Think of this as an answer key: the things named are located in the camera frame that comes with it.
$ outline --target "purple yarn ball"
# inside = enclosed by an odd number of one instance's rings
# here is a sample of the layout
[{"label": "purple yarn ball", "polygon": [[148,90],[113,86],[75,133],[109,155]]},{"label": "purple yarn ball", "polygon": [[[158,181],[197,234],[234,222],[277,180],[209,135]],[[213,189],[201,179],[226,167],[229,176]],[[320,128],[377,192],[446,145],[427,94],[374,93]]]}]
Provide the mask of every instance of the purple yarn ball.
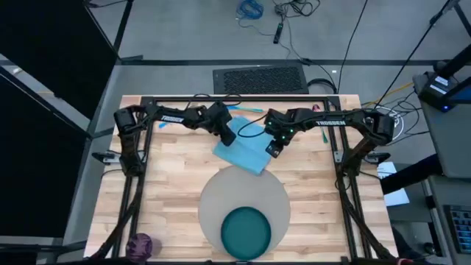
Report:
[{"label": "purple yarn ball", "polygon": [[143,262],[152,256],[152,240],[145,233],[137,233],[126,244],[126,257],[132,262]]}]

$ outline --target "light blue towel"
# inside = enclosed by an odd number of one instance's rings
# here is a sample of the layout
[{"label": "light blue towel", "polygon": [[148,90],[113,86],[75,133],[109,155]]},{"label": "light blue towel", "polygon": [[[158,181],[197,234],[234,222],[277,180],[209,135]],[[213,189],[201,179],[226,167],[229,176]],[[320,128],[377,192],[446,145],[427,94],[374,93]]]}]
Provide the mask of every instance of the light blue towel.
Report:
[{"label": "light blue towel", "polygon": [[[238,130],[249,122],[244,117],[235,117],[229,122],[229,128],[237,135]],[[255,135],[262,130],[260,125],[251,124],[245,127],[241,134]],[[253,138],[237,136],[230,146],[219,142],[214,148],[213,154],[248,172],[259,175],[270,162],[271,156],[265,151],[265,148],[271,140],[273,140],[273,136],[266,133]]]}]

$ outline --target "wooden tabletop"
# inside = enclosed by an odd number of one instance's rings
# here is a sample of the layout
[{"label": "wooden tabletop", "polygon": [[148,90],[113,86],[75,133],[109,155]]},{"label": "wooden tabletop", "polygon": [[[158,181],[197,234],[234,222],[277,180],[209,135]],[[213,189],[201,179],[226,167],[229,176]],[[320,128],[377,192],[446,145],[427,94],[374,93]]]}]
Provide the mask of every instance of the wooden tabletop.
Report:
[{"label": "wooden tabletop", "polygon": [[[342,109],[360,107],[357,95],[341,95]],[[124,96],[121,107],[138,105],[141,96]],[[185,102],[160,102],[166,107],[184,108]],[[211,102],[195,102],[207,105]],[[314,102],[242,102],[241,107],[263,110],[274,108],[284,112],[289,108],[309,107]],[[233,116],[249,120],[264,113],[231,110]],[[212,154],[219,138],[204,130],[189,130],[180,124],[168,124],[162,129],[155,122],[150,146],[146,182],[138,223],[138,233],[146,233],[162,242],[161,252],[153,253],[150,261],[232,261],[228,254],[215,250],[203,235],[198,220],[199,197],[206,182],[218,170],[230,164]],[[328,131],[324,129],[327,139]],[[355,146],[361,134],[347,128],[350,146]],[[341,147],[338,128],[336,139]],[[121,145],[117,132],[113,135],[111,150],[119,152]],[[284,184],[291,204],[288,231],[279,245],[265,253],[262,261],[339,261],[349,256],[339,192],[334,186],[336,173],[330,144],[322,140],[321,128],[299,132],[277,159],[266,167]],[[119,165],[106,170],[119,169]],[[362,171],[376,174],[375,167],[362,165]],[[357,177],[365,220],[377,239],[397,256],[391,224],[383,199],[380,183],[374,177]],[[114,171],[102,178],[99,198],[88,237],[85,256],[96,252],[116,225],[124,187],[124,175]],[[358,255],[363,256],[358,229],[352,221]],[[127,242],[129,224],[124,231]],[[120,256],[124,255],[121,244]]]}]

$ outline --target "concrete floor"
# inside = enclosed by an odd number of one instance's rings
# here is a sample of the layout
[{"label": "concrete floor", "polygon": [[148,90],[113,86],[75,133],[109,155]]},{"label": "concrete floor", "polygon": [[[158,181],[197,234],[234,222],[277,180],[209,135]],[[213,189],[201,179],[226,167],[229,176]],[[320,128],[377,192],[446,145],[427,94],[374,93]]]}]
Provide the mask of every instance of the concrete floor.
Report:
[{"label": "concrete floor", "polygon": [[[258,0],[265,7],[258,21],[242,21],[256,25],[260,31],[272,33],[279,22],[271,0]],[[111,0],[94,0],[106,4]],[[374,0],[370,1],[353,38],[348,59],[404,60],[415,47],[429,19],[439,11],[445,0]],[[292,42],[297,52],[312,59],[343,59],[348,40],[358,19],[364,0],[322,1],[320,8],[308,18],[291,18]],[[126,3],[93,9],[111,43],[116,37]],[[236,20],[238,0],[136,0],[124,33],[119,54],[121,57],[142,54],[147,60],[222,60],[222,59],[284,59],[286,50],[272,43],[272,37],[259,35],[254,29],[242,29]],[[471,1],[462,1],[465,14],[471,19]],[[431,30],[413,59],[450,59],[471,41],[454,11],[442,17]],[[285,28],[281,42],[288,46]],[[112,113],[125,94],[195,94],[213,93],[212,70],[243,66],[116,66],[111,77],[99,127],[113,125]],[[340,66],[325,66],[338,82]],[[399,71],[399,66],[345,66],[341,93],[359,94],[362,102],[377,99]],[[414,74],[431,70],[430,66],[408,66],[393,88],[411,82]],[[307,80],[324,77],[317,66],[304,66]],[[471,74],[466,67],[456,75],[463,80]],[[18,75],[27,80],[26,73]],[[28,81],[36,91],[46,90]],[[405,96],[411,88],[393,94],[385,102]],[[310,93],[330,93],[313,86]],[[417,96],[410,103],[419,106]],[[419,123],[412,132],[427,130],[422,111]],[[406,128],[416,119],[411,113],[405,119]],[[92,150],[104,151],[110,138],[93,143]],[[434,148],[428,134],[414,136],[393,146],[380,148],[392,154],[398,163],[415,163],[431,154]],[[85,240],[93,215],[99,175],[103,167],[91,159],[84,173],[64,242]],[[62,257],[66,260],[81,254]]]}]

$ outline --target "green bowl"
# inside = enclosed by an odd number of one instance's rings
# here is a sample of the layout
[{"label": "green bowl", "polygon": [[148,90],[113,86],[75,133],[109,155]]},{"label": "green bowl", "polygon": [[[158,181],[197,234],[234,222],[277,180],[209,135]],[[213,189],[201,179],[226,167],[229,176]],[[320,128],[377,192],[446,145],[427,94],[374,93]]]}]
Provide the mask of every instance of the green bowl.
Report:
[{"label": "green bowl", "polygon": [[236,208],[222,222],[222,244],[231,256],[240,261],[263,255],[271,239],[272,229],[268,220],[255,208]]}]

